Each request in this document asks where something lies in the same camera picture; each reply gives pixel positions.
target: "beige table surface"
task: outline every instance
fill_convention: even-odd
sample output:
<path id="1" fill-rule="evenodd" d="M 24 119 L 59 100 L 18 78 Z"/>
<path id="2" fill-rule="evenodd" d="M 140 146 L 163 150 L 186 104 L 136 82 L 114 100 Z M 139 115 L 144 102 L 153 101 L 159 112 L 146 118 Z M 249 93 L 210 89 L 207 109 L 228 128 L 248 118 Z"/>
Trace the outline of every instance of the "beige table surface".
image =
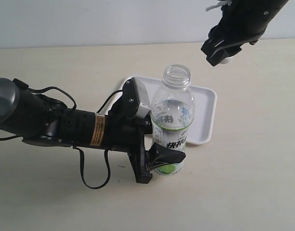
<path id="1" fill-rule="evenodd" d="M 169 64 L 218 94 L 211 141 L 188 146 L 182 172 L 148 185 L 135 183 L 124 153 L 109 153 L 112 179 L 93 191 L 71 148 L 0 142 L 0 231 L 295 231 L 295 39 L 245 45 L 215 68 L 200 47 L 0 50 L 0 77 L 61 87 L 79 109 L 96 111 L 124 78 L 161 78 Z M 103 152 L 86 154 L 87 180 L 102 183 Z"/>

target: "white plastic tray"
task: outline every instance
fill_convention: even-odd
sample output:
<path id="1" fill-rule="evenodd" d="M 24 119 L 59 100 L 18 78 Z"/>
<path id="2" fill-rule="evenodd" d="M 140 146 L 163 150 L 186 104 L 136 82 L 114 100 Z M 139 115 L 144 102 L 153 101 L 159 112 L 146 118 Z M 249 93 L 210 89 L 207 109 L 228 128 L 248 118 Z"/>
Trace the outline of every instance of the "white plastic tray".
<path id="1" fill-rule="evenodd" d="M 120 89 L 122 89 L 124 83 L 128 79 L 133 77 L 140 80 L 146 86 L 149 99 L 152 101 L 156 90 L 162 84 L 161 80 L 144 76 L 130 76 L 123 81 Z M 190 88 L 193 91 L 196 105 L 195 118 L 188 131 L 187 143 L 197 145 L 204 144 L 207 143 L 211 138 L 217 94 L 208 88 L 202 88 L 193 85 L 191 85 Z M 118 93 L 114 96 L 111 103 L 108 105 L 105 114 L 108 113 L 112 105 L 121 96 L 121 94 L 122 93 Z"/>

